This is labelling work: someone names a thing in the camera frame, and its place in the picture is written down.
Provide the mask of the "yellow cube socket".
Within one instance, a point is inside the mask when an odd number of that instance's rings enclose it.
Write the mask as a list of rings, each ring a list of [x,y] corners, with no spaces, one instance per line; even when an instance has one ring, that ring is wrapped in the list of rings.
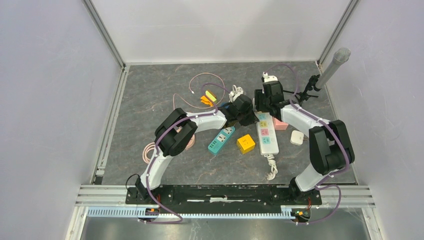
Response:
[[[236,140],[236,145],[240,152],[244,155],[253,150],[256,146],[256,143],[250,134],[246,134]]]

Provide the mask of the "pink cube socket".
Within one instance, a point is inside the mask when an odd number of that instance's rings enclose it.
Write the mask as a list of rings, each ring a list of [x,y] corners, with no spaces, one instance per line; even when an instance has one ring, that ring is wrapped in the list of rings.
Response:
[[[273,120],[274,129],[276,131],[285,131],[288,128],[288,126],[289,126],[288,123],[283,122],[283,121],[280,121],[280,120],[278,120],[275,117],[273,117],[272,120]]]

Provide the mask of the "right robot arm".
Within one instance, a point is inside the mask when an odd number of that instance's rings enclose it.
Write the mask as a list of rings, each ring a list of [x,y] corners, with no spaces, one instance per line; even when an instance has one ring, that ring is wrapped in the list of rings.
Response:
[[[289,184],[288,196],[293,203],[302,204],[311,190],[321,190],[322,183],[346,172],[355,161],[346,124],[341,120],[320,118],[285,99],[278,80],[263,82],[262,89],[255,91],[254,105],[258,111],[269,113],[308,137],[310,163]]]

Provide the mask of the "white adapter plug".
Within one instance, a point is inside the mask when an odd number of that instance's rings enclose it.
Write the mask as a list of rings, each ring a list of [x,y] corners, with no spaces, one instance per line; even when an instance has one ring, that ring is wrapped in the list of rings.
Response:
[[[293,130],[290,136],[290,142],[293,145],[301,146],[304,142],[305,135],[301,131]]]

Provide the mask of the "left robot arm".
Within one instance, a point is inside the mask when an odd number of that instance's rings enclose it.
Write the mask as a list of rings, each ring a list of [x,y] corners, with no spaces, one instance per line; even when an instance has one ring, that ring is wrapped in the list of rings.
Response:
[[[176,108],[154,132],[154,152],[135,183],[137,196],[145,204],[156,200],[156,188],[160,186],[170,161],[185,150],[195,133],[224,129],[237,123],[245,127],[256,122],[254,102],[245,94],[210,111],[186,112]]]

